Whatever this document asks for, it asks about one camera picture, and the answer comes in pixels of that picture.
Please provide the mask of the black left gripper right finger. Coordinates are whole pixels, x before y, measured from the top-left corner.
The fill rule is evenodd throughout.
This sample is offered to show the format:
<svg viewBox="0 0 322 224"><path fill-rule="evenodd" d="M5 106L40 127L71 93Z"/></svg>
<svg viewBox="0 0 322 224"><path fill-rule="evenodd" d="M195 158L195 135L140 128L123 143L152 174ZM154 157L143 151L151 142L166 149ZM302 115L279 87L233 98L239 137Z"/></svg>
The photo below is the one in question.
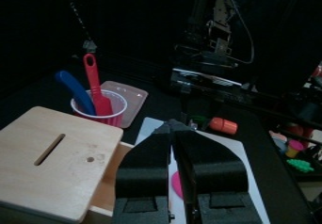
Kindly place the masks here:
<svg viewBox="0 0 322 224"><path fill-rule="evenodd" d="M242 159L183 123L168 124L187 224L262 224Z"/></svg>

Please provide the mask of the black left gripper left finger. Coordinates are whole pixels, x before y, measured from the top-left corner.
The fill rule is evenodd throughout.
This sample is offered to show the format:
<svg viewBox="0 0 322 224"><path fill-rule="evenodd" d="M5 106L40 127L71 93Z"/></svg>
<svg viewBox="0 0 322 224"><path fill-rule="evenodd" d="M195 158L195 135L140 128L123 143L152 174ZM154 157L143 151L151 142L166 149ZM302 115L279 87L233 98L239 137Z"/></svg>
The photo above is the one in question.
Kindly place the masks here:
<svg viewBox="0 0 322 224"><path fill-rule="evenodd" d="M168 224L170 125L124 155L118 167L112 224Z"/></svg>

